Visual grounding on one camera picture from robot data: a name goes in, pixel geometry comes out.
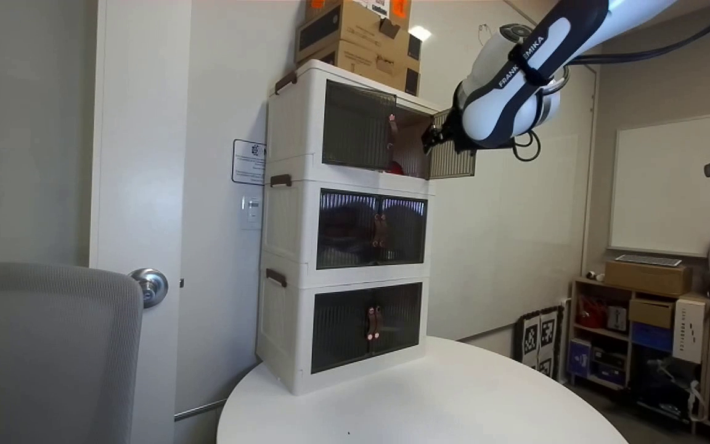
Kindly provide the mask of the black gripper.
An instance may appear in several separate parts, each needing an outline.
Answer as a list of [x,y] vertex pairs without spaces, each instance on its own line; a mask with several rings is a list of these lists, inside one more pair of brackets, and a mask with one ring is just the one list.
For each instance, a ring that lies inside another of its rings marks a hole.
[[421,132],[421,144],[426,150],[455,144],[455,150],[471,150],[474,141],[467,136],[461,126],[461,108],[451,107],[439,126],[430,123],[426,130]]

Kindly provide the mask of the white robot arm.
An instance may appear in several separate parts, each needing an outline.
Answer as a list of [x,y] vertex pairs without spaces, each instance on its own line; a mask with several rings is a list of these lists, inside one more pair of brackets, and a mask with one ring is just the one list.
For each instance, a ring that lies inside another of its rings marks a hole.
[[667,12],[677,0],[557,0],[535,24],[493,34],[456,84],[447,118],[421,136],[426,150],[511,147],[557,108],[554,77],[580,55]]

